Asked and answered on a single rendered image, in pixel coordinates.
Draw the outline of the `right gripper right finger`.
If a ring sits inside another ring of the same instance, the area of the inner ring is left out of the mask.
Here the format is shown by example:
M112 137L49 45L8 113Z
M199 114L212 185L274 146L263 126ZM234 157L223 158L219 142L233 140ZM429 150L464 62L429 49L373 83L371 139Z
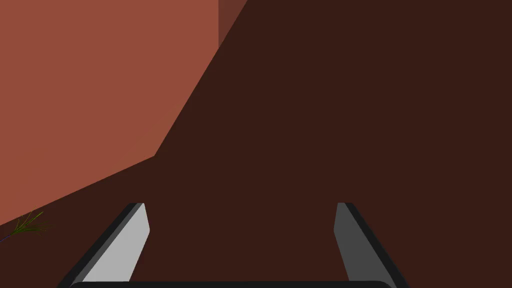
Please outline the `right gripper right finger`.
M405 277L353 203L337 204L333 232L348 281L368 285L405 284Z

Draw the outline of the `green grass-like plant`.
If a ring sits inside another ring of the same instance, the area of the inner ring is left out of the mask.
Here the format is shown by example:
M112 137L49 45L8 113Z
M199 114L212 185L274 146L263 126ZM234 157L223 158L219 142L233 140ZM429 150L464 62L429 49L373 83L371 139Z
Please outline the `green grass-like plant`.
M36 233L37 235L41 236L42 232L46 232L48 229L50 229L52 226L48 225L46 221L43 222L37 222L40 220L41 215L43 215L43 211L34 213L34 211L30 211L26 215L21 215L21 217L18 218L15 228L9 232L5 237L0 239L0 243L5 241L6 239L22 234L22 233Z

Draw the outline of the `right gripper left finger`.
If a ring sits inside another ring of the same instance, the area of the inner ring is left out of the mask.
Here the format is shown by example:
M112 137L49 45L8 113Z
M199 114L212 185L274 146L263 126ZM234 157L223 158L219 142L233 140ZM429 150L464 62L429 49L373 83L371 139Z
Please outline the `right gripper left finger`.
M145 204L128 204L59 284L128 282L149 234Z

